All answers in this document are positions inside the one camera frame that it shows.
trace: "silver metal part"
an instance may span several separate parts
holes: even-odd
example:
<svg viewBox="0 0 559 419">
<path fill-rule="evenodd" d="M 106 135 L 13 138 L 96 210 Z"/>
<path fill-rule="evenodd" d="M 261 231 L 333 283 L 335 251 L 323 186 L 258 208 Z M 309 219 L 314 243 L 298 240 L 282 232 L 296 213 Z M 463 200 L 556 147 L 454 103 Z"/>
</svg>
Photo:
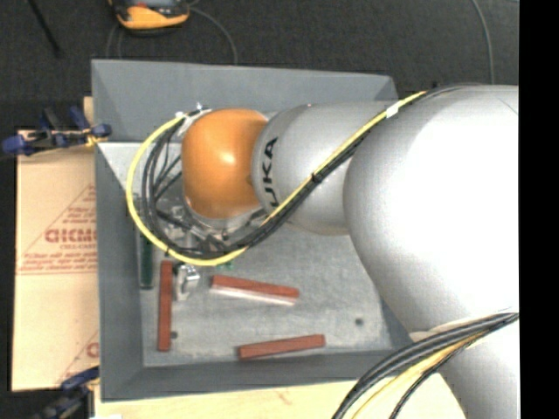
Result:
<svg viewBox="0 0 559 419">
<path fill-rule="evenodd" d="M 519 309 L 518 88 L 468 86 L 375 127 L 343 190 L 349 234 L 408 332 Z M 468 419 L 520 416 L 518 323 L 441 370 Z"/>
<path fill-rule="evenodd" d="M 309 104 L 270 119 L 252 156 L 252 184 L 265 210 L 272 211 L 349 136 L 393 102 Z M 291 225 L 322 235 L 348 233 L 342 206 L 348 164 L 313 191 L 290 217 Z"/>
<path fill-rule="evenodd" d="M 173 293 L 175 301 L 184 301 L 197 288 L 200 282 L 200 273 L 190 264 L 178 264 L 175 267 L 173 279 Z"/>
</svg>

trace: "robotic arm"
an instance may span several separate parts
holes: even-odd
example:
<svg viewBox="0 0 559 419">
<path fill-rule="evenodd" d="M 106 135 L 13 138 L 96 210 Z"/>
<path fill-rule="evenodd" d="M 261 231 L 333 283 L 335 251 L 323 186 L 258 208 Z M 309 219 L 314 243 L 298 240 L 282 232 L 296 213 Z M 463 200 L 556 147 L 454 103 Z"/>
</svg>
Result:
<svg viewBox="0 0 559 419">
<path fill-rule="evenodd" d="M 229 260 L 287 221 L 349 234 L 409 333 L 518 312 L 517 87 L 456 86 L 396 105 L 307 105 L 268 115 L 200 109 L 167 131 L 182 136 L 189 234 L 183 244 L 161 231 L 152 236 L 175 258 Z M 156 199 L 161 190 L 150 188 Z M 130 198 L 128 207 L 145 233 L 156 229 Z M 441 372 L 469 419 L 520 416 L 518 323 Z"/>
</svg>

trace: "wooden block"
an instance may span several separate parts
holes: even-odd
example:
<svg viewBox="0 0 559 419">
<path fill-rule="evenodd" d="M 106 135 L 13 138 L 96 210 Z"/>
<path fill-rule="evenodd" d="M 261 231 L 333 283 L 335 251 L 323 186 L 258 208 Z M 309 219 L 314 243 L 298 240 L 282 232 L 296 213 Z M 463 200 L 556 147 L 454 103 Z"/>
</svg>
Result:
<svg viewBox="0 0 559 419">
<path fill-rule="evenodd" d="M 238 348 L 238 357 L 240 360 L 249 360 L 267 355 L 314 349 L 317 347 L 324 347 L 325 345 L 326 339 L 324 335 L 317 333 L 315 335 L 305 335 L 302 337 L 292 337 L 283 340 L 263 341 L 261 343 L 243 345 Z"/>
<path fill-rule="evenodd" d="M 169 351 L 171 348 L 171 308 L 173 303 L 173 263 L 164 259 L 161 262 L 159 279 L 159 321 L 157 323 L 157 350 Z"/>
<path fill-rule="evenodd" d="M 211 290 L 231 296 L 261 299 L 264 301 L 293 304 L 299 297 L 299 291 L 286 285 L 268 284 L 251 279 L 216 275 L 211 280 Z"/>
</svg>

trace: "cardboard sheet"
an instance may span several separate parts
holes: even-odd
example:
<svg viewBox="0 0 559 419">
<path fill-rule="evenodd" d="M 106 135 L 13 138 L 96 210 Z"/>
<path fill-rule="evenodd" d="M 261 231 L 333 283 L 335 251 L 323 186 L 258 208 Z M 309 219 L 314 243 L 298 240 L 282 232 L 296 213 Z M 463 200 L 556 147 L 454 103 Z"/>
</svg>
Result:
<svg viewBox="0 0 559 419">
<path fill-rule="evenodd" d="M 17 162 L 12 390 L 99 363 L 93 148 Z"/>
</svg>

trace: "green object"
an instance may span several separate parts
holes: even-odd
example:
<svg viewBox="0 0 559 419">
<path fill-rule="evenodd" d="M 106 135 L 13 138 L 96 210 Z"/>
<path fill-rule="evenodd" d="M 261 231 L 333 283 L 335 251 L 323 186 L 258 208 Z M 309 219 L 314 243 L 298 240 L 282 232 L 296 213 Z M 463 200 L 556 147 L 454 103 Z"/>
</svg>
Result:
<svg viewBox="0 0 559 419">
<path fill-rule="evenodd" d="M 235 266 L 233 265 L 233 260 L 216 265 L 217 270 L 233 270 L 234 268 Z"/>
<path fill-rule="evenodd" d="M 139 234 L 140 249 L 140 288 L 152 289 L 154 287 L 154 269 L 153 269 L 153 244 L 148 241 L 145 236 Z"/>
</svg>

